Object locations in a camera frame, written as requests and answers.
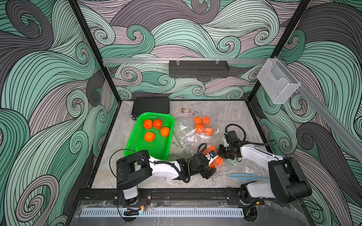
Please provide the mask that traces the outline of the orange fruit taken out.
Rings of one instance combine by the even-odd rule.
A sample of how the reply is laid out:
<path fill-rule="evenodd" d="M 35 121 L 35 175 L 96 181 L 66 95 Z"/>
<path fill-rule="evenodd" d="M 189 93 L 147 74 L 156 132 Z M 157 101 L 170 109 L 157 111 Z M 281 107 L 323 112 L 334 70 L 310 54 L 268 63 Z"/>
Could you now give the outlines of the orange fruit taken out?
<path fill-rule="evenodd" d="M 153 121 L 150 119 L 146 119 L 143 121 L 143 127 L 146 130 L 150 130 L 153 127 Z"/>

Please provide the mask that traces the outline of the blue-zip bag of oranges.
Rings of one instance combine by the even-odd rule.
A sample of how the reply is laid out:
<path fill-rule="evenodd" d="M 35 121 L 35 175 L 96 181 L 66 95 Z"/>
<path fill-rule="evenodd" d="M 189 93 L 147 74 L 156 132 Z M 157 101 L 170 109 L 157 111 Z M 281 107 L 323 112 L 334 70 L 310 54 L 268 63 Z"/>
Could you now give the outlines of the blue-zip bag of oranges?
<path fill-rule="evenodd" d="M 267 170 L 250 160 L 228 160 L 219 168 L 219 176 L 237 181 L 269 181 Z"/>

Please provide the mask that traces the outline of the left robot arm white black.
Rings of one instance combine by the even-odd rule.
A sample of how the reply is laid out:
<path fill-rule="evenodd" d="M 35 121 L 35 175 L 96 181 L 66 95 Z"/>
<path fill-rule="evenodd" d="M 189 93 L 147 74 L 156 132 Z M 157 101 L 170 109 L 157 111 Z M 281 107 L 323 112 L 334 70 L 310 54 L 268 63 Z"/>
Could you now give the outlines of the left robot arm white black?
<path fill-rule="evenodd" d="M 112 174 L 117 179 L 117 192 L 128 201 L 138 197 L 138 184 L 152 176 L 180 180 L 187 184 L 194 175 L 211 178 L 218 163 L 222 163 L 222 159 L 216 149 L 202 143 L 189 159 L 173 162 L 151 157 L 148 150 L 134 151 L 117 160 L 116 171 L 112 171 Z"/>

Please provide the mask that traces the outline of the green-zip bag of oranges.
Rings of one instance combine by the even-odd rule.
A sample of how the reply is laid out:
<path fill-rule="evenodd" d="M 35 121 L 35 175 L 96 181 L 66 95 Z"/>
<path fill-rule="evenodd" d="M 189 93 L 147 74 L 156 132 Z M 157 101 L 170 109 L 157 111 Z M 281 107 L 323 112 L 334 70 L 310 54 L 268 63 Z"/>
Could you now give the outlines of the green-zip bag of oranges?
<path fill-rule="evenodd" d="M 182 180 L 185 183 L 189 183 L 191 176 L 199 174 L 198 167 L 215 167 L 216 172 L 218 172 L 219 168 L 222 167 L 224 162 L 229 160 L 218 156 L 212 164 L 208 165 L 209 161 L 206 158 L 206 154 L 209 153 L 211 150 L 214 150 L 216 153 L 218 152 L 219 145 L 222 145 L 220 137 L 219 139 L 211 139 L 208 141 L 202 139 L 197 139 L 196 141 L 187 141 L 180 140 L 176 135 L 174 135 L 174 137 L 182 151 L 190 155 L 190 158 L 188 159 L 182 158 L 180 160 L 177 160 L 180 166 L 179 171 L 181 173 L 178 179 Z M 210 179 L 214 180 L 216 178 L 215 173 Z"/>

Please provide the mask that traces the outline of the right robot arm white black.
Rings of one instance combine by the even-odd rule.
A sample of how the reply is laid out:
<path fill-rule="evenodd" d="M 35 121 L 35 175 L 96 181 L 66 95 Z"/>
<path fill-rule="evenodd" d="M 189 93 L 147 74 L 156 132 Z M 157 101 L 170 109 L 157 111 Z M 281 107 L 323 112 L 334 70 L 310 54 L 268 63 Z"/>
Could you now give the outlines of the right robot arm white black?
<path fill-rule="evenodd" d="M 224 138 L 227 146 L 219 145 L 218 148 L 218 154 L 223 159 L 238 162 L 248 159 L 268 172 L 268 181 L 258 182 L 257 177 L 253 176 L 250 182 L 240 186 L 242 203 L 252 205 L 271 199 L 287 204 L 301 202 L 303 198 L 312 195 L 312 188 L 294 157 L 282 157 L 260 149 L 271 145 L 274 140 L 266 143 L 247 141 L 245 130 L 234 123 L 225 127 Z"/>

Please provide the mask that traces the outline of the orange fruit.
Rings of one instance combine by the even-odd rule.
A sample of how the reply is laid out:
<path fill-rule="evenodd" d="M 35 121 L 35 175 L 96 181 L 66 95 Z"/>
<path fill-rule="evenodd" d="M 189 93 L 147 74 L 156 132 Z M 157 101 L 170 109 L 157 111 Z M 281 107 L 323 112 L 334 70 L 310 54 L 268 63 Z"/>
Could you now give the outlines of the orange fruit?
<path fill-rule="evenodd" d="M 153 121 L 153 127 L 157 130 L 160 130 L 163 127 L 163 122 L 161 119 L 156 119 Z"/>
<path fill-rule="evenodd" d="M 168 137 L 169 135 L 170 135 L 170 129 L 168 128 L 168 127 L 162 127 L 161 129 L 160 129 L 160 134 L 161 134 L 161 136 L 163 136 L 163 137 Z"/>
<path fill-rule="evenodd" d="M 144 140 L 146 142 L 150 142 L 150 143 L 153 142 L 155 140 L 154 133 L 152 133 L 150 131 L 146 132 L 145 135 L 144 135 Z"/>

